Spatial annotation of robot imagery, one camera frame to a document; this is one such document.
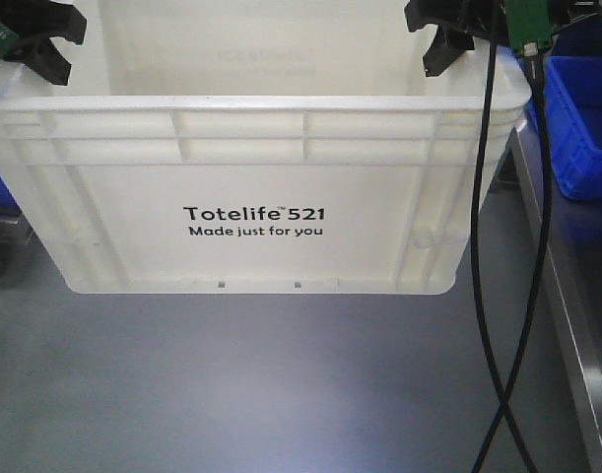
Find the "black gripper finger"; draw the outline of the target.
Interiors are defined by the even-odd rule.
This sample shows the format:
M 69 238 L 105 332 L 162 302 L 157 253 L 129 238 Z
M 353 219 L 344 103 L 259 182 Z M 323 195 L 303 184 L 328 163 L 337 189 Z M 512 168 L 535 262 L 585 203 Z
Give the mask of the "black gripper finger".
M 19 40 L 4 55 L 4 60 L 24 64 L 52 85 L 67 86 L 69 83 L 72 65 L 48 37 Z
M 75 45 L 85 41 L 88 21 L 75 5 L 28 1 L 21 10 L 22 39 L 61 37 Z

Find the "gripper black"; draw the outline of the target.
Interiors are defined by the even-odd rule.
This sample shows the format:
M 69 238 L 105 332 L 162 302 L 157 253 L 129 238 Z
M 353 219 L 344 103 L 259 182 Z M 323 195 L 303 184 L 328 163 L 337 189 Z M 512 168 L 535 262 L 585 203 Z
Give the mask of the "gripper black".
M 463 33 L 467 28 L 493 30 L 496 17 L 497 32 L 508 39 L 505 1 L 411 0 L 404 8 L 410 33 L 427 25 L 436 25 L 435 36 L 423 55 L 425 75 L 440 76 L 464 52 L 474 49 L 474 39 Z M 547 1 L 553 34 L 590 17 L 602 17 L 602 1 Z

